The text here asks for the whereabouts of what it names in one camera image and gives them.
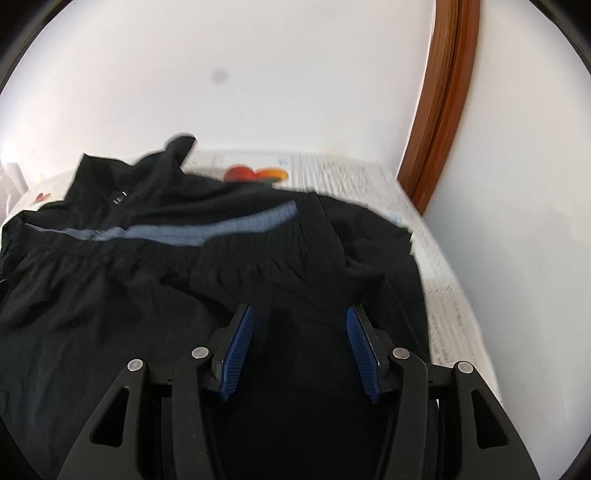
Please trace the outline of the black white blue jacket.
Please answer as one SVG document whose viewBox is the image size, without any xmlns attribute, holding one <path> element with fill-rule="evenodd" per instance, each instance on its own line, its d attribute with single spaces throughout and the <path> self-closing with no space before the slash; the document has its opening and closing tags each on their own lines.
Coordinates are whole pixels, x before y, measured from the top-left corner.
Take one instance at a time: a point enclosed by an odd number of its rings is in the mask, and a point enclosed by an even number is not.
<svg viewBox="0 0 591 480">
<path fill-rule="evenodd" d="M 158 367 L 264 316 L 228 399 L 204 393 L 217 478 L 376 479 L 398 409 L 363 391 L 346 314 L 429 357 L 410 232 L 362 206 L 188 175 L 190 136 L 129 165 L 83 157 L 65 198 L 1 240 L 1 417 L 55 478 L 128 361 Z"/>
</svg>

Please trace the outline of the fruit print bed sheet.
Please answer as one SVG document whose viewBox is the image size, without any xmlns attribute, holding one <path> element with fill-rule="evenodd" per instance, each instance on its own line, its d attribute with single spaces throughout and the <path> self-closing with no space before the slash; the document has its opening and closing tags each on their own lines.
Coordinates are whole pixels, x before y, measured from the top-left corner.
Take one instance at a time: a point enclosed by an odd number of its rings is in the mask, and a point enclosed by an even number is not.
<svg viewBox="0 0 591 480">
<path fill-rule="evenodd" d="M 448 268 L 424 226 L 311 190 L 202 174 L 179 137 L 133 162 L 83 156 L 63 197 L 1 240 L 1 415 L 86 415 L 128 355 L 174 360 L 249 304 L 235 400 L 332 403 L 365 393 L 345 333 L 359 303 L 425 362 L 495 375 L 474 320 L 434 310 Z"/>
</svg>

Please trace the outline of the white plastic Miniso bag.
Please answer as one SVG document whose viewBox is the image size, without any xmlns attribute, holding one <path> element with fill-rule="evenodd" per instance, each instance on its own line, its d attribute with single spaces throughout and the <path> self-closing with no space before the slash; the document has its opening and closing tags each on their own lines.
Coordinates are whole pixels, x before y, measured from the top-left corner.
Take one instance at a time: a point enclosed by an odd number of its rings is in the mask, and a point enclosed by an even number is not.
<svg viewBox="0 0 591 480">
<path fill-rule="evenodd" d="M 21 168 L 14 163 L 0 165 L 0 221 L 4 223 L 10 212 L 22 196 L 28 191 L 28 185 Z"/>
</svg>

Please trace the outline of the brown wooden door frame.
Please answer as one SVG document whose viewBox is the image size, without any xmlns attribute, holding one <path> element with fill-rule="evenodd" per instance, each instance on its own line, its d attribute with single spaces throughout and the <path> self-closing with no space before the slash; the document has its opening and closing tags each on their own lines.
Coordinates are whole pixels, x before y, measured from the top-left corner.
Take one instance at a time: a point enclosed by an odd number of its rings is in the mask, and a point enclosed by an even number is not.
<svg viewBox="0 0 591 480">
<path fill-rule="evenodd" d="M 398 181 L 419 213 L 430 203 L 467 100 L 481 18 L 477 0 L 437 1 L 427 66 Z"/>
</svg>

